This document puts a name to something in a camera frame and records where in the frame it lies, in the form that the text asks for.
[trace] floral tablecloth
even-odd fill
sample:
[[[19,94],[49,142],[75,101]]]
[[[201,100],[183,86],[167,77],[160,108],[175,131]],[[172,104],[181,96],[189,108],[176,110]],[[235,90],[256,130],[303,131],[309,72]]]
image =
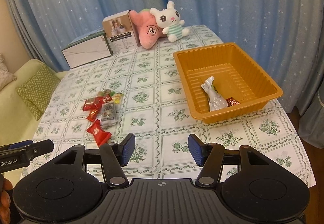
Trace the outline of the floral tablecloth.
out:
[[[262,110],[241,117],[204,124],[193,119],[172,54],[179,50],[222,43],[204,25],[190,27],[189,36],[170,43],[161,38],[151,50],[142,47],[120,52],[72,69],[55,90],[34,141],[51,139],[51,154],[35,159],[22,176],[75,144],[97,148],[86,132],[90,122],[82,111],[85,99],[105,88],[123,92],[118,122],[111,127],[112,141],[128,133],[136,136],[135,151],[124,172],[132,178],[192,178],[200,172],[187,139],[196,134],[205,143],[216,142],[227,149],[250,145],[298,176],[309,187],[315,179],[306,152],[294,127],[277,100]],[[100,166],[89,165],[91,174],[103,181]],[[236,173],[224,166],[221,180]]]

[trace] orange bin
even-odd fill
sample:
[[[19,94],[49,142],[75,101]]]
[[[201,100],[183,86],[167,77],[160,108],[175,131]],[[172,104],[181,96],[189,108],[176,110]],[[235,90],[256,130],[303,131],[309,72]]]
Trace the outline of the orange bin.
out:
[[[282,89],[239,46],[225,43],[173,54],[189,110],[194,119],[210,124],[262,109]],[[201,88],[214,76],[214,86],[225,98],[233,97],[241,104],[209,111],[208,95]]]

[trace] plush toy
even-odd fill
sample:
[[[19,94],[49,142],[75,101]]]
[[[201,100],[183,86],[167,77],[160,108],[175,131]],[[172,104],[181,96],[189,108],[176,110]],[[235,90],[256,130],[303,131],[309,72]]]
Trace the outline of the plush toy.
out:
[[[169,1],[166,9],[162,11],[151,8],[150,13],[155,16],[157,25],[163,28],[162,33],[167,35],[170,42],[174,42],[189,34],[189,29],[184,29],[184,20],[180,20],[180,15],[174,9],[174,3]]]
[[[143,9],[137,13],[134,10],[129,12],[131,21],[135,24],[140,38],[140,43],[145,49],[154,46],[159,37],[165,37],[162,28],[158,27],[155,17],[150,14],[149,9]]]

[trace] green pillow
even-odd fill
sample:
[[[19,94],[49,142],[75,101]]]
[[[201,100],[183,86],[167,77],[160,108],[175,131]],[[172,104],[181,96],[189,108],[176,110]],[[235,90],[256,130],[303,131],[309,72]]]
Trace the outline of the green pillow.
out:
[[[60,81],[48,66],[43,65],[35,75],[16,88],[36,120],[45,112]]]

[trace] white bunny plush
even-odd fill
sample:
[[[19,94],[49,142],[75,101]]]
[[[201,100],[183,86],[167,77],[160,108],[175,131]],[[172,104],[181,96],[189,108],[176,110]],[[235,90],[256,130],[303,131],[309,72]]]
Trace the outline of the white bunny plush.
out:
[[[151,8],[150,13],[155,16],[157,25],[163,28],[162,33],[167,35],[170,42],[174,42],[189,34],[190,30],[182,27],[184,20],[180,20],[180,15],[174,9],[172,1],[167,3],[166,9],[160,11],[156,8]]]

